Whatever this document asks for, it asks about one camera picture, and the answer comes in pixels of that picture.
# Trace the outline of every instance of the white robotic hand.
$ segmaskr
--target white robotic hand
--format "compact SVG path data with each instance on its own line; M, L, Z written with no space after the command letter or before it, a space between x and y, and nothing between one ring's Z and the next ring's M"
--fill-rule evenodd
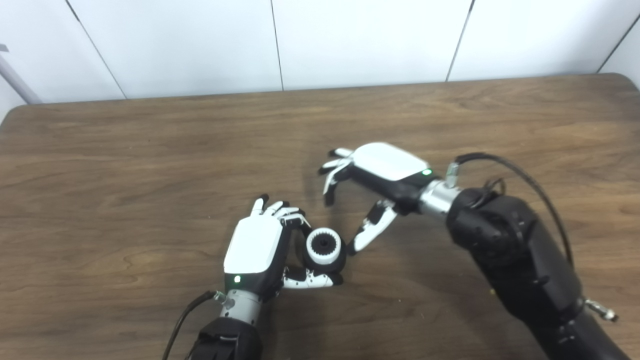
M340 284L339 272L346 262L344 254L323 263L324 258L312 251L306 253L304 265L307 268L301 272L285 267L292 231L299 229L307 242L319 243L314 233L322 229L312 232L304 211L289 207L286 201L275 202L265 209L268 199L266 194L258 198L251 215L236 226L224 261L226 292L247 291L256 295L258 301L265 302L283 287L320 288ZM322 243L325 247L333 245L338 254L344 253L342 240L335 231L331 232L334 236L321 239Z
M339 159L325 163L319 174L327 174L324 203L331 206L340 181L352 179L382 195L348 245L348 253L356 254L380 235L397 214L420 213L421 196L430 184L440 178L429 163L388 143L368 143L355 150L344 148L329 152Z

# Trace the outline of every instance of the panel seam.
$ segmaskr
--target panel seam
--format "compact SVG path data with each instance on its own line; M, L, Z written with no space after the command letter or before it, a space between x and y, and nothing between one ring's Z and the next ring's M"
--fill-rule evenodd
M89 35L89 32L84 27L84 24L82 23L82 21L80 21L80 18L78 17L78 15L77 15L76 11L74 10L73 6L71 6L71 4L69 3L69 0L65 0L65 2L67 3L67 6L69 7L69 10L71 10L71 12L74 14L74 17L76 17L76 20L78 21L78 24L80 24L80 26L82 27L82 30L84 31L86 37L91 42L91 45L93 46L93 49L95 50L95 52L100 57L100 60L104 64L104 67L107 68L107 71L109 72L109 75L111 76L111 79L113 79L113 82L116 83L116 86L120 90L120 93L122 94L122 96L125 99L128 99L127 94L124 93L124 90L122 90L122 86L120 86L120 83L118 82L116 77L113 75L113 71L111 71L111 68L109 68L109 65L107 64L107 62L104 61L104 57L102 56L102 53L100 53L100 50L98 50L98 47L95 45L95 42L93 42L93 39L91 38L91 35Z
M280 86L284 91L284 80L282 79L282 64L280 63L280 46L278 45L278 30L276 29L276 15L273 11L273 0L269 0L271 3L271 18L273 19L273 34L276 38L276 54L278 55L278 70L280 71Z
M451 70L453 70L453 65L456 62L456 57L458 56L458 50L460 50L460 44L462 43L462 37L465 35L465 30L467 29L467 23L469 22L469 18L471 17L471 11L474 9L475 3L476 3L476 0L471 0L471 4L469 4L469 11L467 12L467 18L465 19L464 25L462 25L462 31L460 31L458 44L456 45L456 50L453 52L453 57L451 58L451 64L449 65L449 71L447 71L447 77L444 79L445 82L448 82L449 76L451 76Z

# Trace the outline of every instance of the black robotic arm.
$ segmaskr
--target black robotic arm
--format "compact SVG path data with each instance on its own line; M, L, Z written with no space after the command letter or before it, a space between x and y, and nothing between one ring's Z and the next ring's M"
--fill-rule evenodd
M514 170L541 195L566 234L559 216L542 189L524 171L503 158L468 154L454 161L447 178L429 164L387 143L369 143L356 150L337 149L339 159L323 165L327 174L324 196L331 205L339 181L352 179L385 199L371 209L353 241L356 254L388 227L397 214L418 213L440 218L453 242L467 249L493 286L504 307L528 326L551 360L628 360L606 335L587 308L603 319L617 316L582 295L572 266L535 212L521 199L504 194L504 182L483 188L456 186L459 166L468 160L487 159ZM503 185L502 192L493 190Z

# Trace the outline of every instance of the round object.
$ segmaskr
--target round object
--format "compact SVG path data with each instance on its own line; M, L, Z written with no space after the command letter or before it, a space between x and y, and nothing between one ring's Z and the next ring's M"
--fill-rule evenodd
M329 265L338 260L342 240L328 227L319 227L307 236L309 259L318 265Z

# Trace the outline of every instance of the black fingertip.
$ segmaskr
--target black fingertip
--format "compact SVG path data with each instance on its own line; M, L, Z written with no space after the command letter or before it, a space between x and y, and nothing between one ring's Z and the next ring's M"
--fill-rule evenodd
M329 277L329 279L331 279L331 282L333 283L334 286L344 284L344 279L342 278L342 275L336 274L336 273L330 273L326 275Z
M318 175L325 175L325 174L329 174L331 172L331 170L333 170L335 168L331 168L331 167L321 167L318 169Z
M355 254L358 254L358 252L356 251L356 243L355 241L351 240L349 245L347 245L347 255L355 256Z
M329 192L326 193L324 195L324 206L325 207L330 207L335 203L335 196L333 195L333 192Z
M367 220L370 221L372 224L377 224L382 218L382 215L385 214L385 210L387 209L382 204L382 202L380 201L376 202L373 208L369 210L369 213L367 214Z

